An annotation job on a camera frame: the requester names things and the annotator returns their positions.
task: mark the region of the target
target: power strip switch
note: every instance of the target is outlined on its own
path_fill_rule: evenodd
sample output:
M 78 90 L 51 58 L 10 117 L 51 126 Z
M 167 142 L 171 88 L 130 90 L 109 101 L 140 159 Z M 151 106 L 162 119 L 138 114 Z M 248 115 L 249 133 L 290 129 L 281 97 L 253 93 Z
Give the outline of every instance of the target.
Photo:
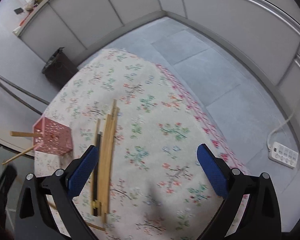
M 294 169 L 298 162 L 298 153 L 281 143 L 274 142 L 269 152 L 269 159 Z

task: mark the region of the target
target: pink utensil holder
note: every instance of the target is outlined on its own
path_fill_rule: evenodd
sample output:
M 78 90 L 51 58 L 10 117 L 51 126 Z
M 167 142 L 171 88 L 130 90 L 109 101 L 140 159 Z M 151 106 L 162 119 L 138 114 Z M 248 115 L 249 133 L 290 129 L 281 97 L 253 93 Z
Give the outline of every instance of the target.
M 41 117 L 33 125 L 34 133 L 42 137 L 34 137 L 33 144 L 38 144 L 34 150 L 55 155 L 64 155 L 73 149 L 71 129 L 47 117 Z

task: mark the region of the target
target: table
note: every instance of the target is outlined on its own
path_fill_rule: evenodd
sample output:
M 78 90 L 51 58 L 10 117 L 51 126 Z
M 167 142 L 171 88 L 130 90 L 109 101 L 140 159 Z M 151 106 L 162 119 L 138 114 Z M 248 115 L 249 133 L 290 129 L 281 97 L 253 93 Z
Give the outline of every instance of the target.
M 79 158 L 92 143 L 118 100 L 115 147 L 106 231 L 92 229 L 99 239 L 196 239 L 222 203 L 196 158 L 206 143 L 215 156 L 248 174 L 182 84 L 163 66 L 124 50 L 103 50 L 58 93 L 45 116 L 70 126 L 74 150 L 64 156 L 35 153 L 35 175 L 51 175 Z M 82 217 L 90 215 L 90 180 L 73 199 Z M 228 233 L 244 211 L 243 199 Z M 60 231 L 68 234 L 52 210 Z

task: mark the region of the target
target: bundle of chopsticks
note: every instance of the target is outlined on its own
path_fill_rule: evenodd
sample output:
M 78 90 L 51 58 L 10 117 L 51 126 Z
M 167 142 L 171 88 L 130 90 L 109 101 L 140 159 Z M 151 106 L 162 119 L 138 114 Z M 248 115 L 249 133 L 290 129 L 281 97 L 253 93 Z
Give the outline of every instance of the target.
M 117 100 L 114 99 L 111 113 L 106 117 L 103 133 L 100 132 L 98 119 L 94 138 L 94 145 L 99 148 L 99 161 L 92 173 L 91 214 L 101 216 L 102 223 L 106 223 L 106 214 L 109 213 L 110 173 L 118 112 Z

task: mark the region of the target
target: trash can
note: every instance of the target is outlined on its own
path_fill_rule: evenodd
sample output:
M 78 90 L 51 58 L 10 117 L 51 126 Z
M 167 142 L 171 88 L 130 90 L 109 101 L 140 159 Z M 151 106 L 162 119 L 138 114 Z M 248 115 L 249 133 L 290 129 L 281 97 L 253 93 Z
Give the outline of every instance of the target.
M 42 69 L 47 79 L 60 89 L 78 72 L 76 66 L 62 52 L 63 48 L 57 49 Z

